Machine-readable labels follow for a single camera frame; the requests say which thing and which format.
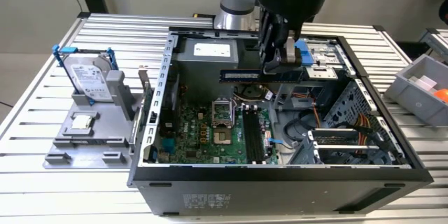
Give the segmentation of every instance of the hard drive label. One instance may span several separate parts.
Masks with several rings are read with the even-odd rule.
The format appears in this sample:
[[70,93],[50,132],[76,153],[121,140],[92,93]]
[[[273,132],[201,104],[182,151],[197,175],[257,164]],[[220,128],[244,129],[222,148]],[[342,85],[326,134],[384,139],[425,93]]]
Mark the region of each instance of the hard drive label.
[[93,65],[81,64],[73,64],[70,68],[84,94],[94,101],[110,101],[112,96],[100,68]]

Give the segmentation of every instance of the power supply label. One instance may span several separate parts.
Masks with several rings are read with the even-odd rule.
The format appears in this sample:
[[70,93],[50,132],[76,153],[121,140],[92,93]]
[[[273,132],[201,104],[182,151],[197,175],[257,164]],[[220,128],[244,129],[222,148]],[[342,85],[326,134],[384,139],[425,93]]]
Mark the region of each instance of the power supply label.
[[230,45],[228,44],[194,44],[194,56],[230,57]]
[[70,68],[84,94],[94,101],[112,101],[110,92],[100,68],[93,65],[81,64],[72,64]]
[[230,194],[184,194],[184,204],[188,209],[228,208]]

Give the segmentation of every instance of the green circuit board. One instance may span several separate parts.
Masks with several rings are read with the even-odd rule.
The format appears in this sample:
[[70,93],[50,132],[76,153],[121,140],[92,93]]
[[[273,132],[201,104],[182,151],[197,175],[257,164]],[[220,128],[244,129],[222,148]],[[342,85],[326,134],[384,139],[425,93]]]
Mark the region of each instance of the green circuit board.
[[[260,111],[260,140],[264,141],[264,132],[270,131],[266,111]],[[268,164],[277,164],[274,148],[266,158]],[[170,164],[246,164],[245,142],[242,130],[242,111],[234,109],[233,128],[212,127],[212,107],[188,106],[180,107],[178,131],[174,140],[174,151],[162,163]]]

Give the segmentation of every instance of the ram slot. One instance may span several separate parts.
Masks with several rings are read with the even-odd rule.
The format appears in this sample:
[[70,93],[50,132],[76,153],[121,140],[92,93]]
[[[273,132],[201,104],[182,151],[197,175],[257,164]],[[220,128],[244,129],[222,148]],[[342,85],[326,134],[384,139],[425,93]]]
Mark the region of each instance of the ram slot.
[[261,164],[264,161],[264,152],[256,108],[249,108],[242,111],[242,125],[246,161],[249,164],[252,164],[252,162]]

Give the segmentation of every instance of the orange object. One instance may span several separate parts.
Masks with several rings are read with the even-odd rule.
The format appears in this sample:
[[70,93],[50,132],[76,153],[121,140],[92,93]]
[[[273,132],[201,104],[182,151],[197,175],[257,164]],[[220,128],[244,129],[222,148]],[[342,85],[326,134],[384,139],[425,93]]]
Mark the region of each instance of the orange object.
[[441,101],[448,102],[448,89],[437,90],[433,94]]

